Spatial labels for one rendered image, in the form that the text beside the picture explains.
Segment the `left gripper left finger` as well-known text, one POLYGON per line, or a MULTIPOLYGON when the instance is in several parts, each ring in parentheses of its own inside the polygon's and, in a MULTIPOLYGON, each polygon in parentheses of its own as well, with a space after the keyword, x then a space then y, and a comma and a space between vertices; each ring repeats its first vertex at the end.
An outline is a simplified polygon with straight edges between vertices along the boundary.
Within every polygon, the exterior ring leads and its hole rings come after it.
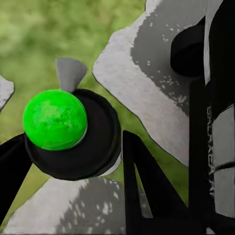
POLYGON ((24 133, 0 145, 0 226, 32 164, 24 133))

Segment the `insectifuge atomizer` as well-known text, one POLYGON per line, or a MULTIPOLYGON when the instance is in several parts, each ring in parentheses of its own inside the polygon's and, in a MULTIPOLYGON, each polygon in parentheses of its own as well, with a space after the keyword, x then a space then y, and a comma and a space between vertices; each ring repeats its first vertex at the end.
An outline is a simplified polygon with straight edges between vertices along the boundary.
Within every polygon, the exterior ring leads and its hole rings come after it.
POLYGON ((60 90, 42 92, 23 113, 25 148, 31 161, 59 180, 109 175, 123 158, 118 114, 97 93, 77 86, 88 67, 73 58, 56 61, 60 90))

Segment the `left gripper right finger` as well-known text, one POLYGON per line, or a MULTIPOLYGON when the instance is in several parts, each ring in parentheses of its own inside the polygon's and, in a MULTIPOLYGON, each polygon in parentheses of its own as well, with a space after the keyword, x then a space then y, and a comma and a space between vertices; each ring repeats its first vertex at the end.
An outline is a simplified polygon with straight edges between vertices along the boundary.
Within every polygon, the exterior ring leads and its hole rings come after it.
POLYGON ((141 138, 122 132, 126 235, 205 235, 141 138), (141 213, 134 163, 153 218, 141 213))

